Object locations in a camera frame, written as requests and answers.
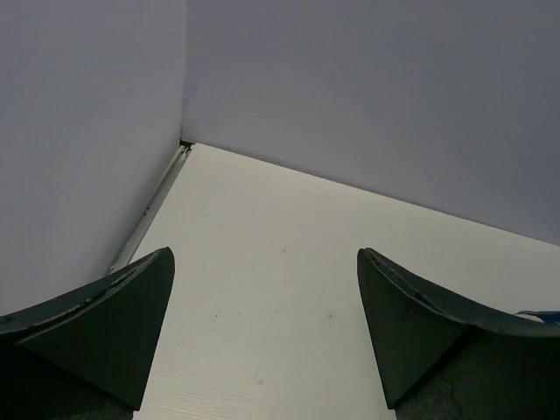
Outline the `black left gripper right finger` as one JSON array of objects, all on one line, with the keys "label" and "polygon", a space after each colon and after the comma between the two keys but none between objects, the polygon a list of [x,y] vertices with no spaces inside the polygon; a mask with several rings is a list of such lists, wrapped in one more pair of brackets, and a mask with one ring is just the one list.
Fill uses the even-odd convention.
[{"label": "black left gripper right finger", "polygon": [[559,325],[499,311],[364,248],[360,297],[399,419],[556,419]]}]

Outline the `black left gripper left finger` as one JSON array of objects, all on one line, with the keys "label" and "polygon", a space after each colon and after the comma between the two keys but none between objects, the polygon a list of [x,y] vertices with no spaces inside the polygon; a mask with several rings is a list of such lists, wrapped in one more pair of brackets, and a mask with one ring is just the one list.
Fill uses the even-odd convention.
[{"label": "black left gripper left finger", "polygon": [[172,292],[158,249],[92,283],[1,317],[3,419],[131,419]]}]

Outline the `blue letter-print pillowcase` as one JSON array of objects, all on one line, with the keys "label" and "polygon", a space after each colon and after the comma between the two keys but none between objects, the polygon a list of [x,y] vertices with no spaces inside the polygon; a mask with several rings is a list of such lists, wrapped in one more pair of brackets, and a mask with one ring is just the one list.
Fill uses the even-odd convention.
[{"label": "blue letter-print pillowcase", "polygon": [[516,316],[550,325],[560,325],[560,311],[519,311]]}]

